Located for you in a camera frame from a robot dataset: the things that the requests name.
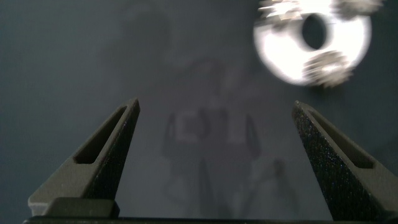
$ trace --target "gray surface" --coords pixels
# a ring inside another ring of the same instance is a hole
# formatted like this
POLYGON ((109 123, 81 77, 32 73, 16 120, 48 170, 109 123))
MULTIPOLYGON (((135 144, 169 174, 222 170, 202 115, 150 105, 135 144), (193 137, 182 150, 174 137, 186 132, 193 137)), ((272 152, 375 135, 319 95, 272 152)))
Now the gray surface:
POLYGON ((397 4, 373 17, 371 48, 351 81, 318 91, 261 65, 256 1, 1 1, 0 223, 29 217, 28 196, 136 96, 141 113, 116 196, 121 216, 330 219, 293 102, 313 106, 398 174, 397 4), (210 106, 228 112, 226 141, 236 147, 217 138, 225 126, 212 122, 213 141, 165 156, 170 115, 210 106), (257 159, 238 147, 247 143, 247 114, 261 140, 257 159))

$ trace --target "gear teeth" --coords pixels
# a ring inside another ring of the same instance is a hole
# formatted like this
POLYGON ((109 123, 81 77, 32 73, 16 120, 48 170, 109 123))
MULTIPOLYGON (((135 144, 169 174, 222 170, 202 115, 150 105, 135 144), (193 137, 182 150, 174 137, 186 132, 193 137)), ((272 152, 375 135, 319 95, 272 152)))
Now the gear teeth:
POLYGON ((299 0, 264 0, 260 5, 261 19, 276 29, 282 29, 292 20, 302 19, 299 0))
POLYGON ((345 19, 370 16, 383 7, 384 0, 336 0, 335 11, 345 19))
POLYGON ((306 63, 304 76, 310 85, 335 87, 349 80, 352 76, 346 58, 337 51, 325 52, 306 63))

